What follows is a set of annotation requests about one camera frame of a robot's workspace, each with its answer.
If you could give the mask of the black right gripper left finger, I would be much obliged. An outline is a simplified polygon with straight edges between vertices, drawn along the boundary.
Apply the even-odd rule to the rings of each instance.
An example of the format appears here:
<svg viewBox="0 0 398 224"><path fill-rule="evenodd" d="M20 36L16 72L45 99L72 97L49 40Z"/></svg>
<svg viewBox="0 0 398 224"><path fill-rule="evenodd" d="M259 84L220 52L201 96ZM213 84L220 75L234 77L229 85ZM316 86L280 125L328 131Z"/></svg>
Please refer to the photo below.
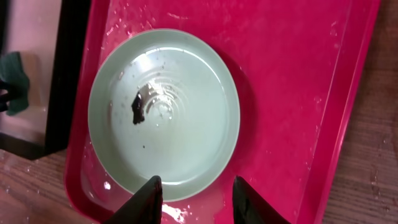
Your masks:
<svg viewBox="0 0 398 224"><path fill-rule="evenodd" d="M155 175L103 224L161 224L162 204L162 182Z"/></svg>

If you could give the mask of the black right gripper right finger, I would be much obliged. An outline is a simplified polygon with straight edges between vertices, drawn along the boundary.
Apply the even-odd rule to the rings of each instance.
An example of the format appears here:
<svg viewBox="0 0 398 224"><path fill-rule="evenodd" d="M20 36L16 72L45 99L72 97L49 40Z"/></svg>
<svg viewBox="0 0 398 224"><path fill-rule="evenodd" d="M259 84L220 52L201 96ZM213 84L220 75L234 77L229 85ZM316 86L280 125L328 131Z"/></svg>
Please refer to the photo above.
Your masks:
<svg viewBox="0 0 398 224"><path fill-rule="evenodd" d="M290 224L240 176L234 179L232 201L234 224Z"/></svg>

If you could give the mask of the light blue plate top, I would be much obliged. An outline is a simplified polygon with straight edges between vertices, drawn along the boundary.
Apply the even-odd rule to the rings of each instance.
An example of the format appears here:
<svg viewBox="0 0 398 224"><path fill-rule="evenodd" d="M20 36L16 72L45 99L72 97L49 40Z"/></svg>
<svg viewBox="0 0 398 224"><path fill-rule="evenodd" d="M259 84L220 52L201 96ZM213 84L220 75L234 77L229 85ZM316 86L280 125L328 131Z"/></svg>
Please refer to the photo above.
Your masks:
<svg viewBox="0 0 398 224"><path fill-rule="evenodd" d="M88 128L101 165L134 194L159 176L166 202L196 195L236 147L240 106L221 57L174 29L141 32L117 46L91 87Z"/></svg>

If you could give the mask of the teal sponge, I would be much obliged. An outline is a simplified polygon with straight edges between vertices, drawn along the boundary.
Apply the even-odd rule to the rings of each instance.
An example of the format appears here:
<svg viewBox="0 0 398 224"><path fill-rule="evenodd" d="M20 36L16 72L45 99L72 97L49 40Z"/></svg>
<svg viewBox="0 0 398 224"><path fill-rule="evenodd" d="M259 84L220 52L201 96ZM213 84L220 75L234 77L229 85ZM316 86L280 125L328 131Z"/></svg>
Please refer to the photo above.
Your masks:
<svg viewBox="0 0 398 224"><path fill-rule="evenodd" d="M24 71L20 52L1 57L1 112L14 116L29 107L30 81Z"/></svg>

